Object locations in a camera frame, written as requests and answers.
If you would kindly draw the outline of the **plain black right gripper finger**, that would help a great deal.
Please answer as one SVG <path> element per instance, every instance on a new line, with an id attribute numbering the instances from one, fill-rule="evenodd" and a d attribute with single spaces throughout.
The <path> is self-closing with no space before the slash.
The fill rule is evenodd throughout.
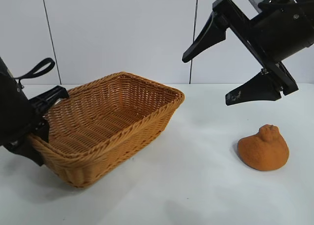
<path id="1" fill-rule="evenodd" d="M 183 53 L 183 62 L 189 62 L 208 48 L 226 39 L 226 25 L 221 16 L 212 11 L 206 24 L 192 45 Z"/>

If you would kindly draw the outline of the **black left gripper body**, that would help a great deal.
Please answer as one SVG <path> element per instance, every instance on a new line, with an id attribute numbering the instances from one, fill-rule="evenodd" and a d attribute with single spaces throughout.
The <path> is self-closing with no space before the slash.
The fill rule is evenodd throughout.
<path id="1" fill-rule="evenodd" d="M 7 144 L 9 135 L 24 136 L 36 129 L 41 118 L 58 100 L 69 94 L 61 86 L 28 99 L 21 80 L 37 78 L 50 72 L 55 66 L 52 58 L 40 61 L 28 73 L 14 77 L 3 60 L 0 61 L 0 144 Z"/>

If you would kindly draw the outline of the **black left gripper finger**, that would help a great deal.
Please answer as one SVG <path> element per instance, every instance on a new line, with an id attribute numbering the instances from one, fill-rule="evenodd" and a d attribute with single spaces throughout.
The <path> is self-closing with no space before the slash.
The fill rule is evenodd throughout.
<path id="1" fill-rule="evenodd" d="M 50 125 L 45 118 L 41 118 L 40 122 L 36 126 L 36 135 L 40 137 L 46 143 L 49 142 Z"/>
<path id="2" fill-rule="evenodd" d="M 32 136 L 14 136 L 7 137 L 7 150 L 15 155 L 20 155 L 35 162 L 38 166 L 44 165 L 44 159 L 33 145 Z"/>

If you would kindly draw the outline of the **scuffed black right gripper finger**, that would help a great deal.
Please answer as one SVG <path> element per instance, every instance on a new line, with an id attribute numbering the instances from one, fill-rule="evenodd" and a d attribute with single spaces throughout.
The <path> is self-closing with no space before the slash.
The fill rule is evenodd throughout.
<path id="1" fill-rule="evenodd" d="M 225 95 L 226 105 L 234 105 L 250 101 L 276 101 L 281 98 L 278 84 L 269 74 L 258 73 L 246 83 Z"/>

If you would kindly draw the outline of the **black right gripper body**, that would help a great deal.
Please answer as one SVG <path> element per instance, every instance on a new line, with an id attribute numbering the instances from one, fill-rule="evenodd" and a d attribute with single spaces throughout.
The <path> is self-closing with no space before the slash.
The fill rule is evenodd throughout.
<path id="1" fill-rule="evenodd" d="M 281 95 L 298 90 L 283 60 L 314 43 L 314 0 L 251 0 L 260 10 L 252 19 L 232 0 L 216 0 L 212 9 L 261 64 Z"/>

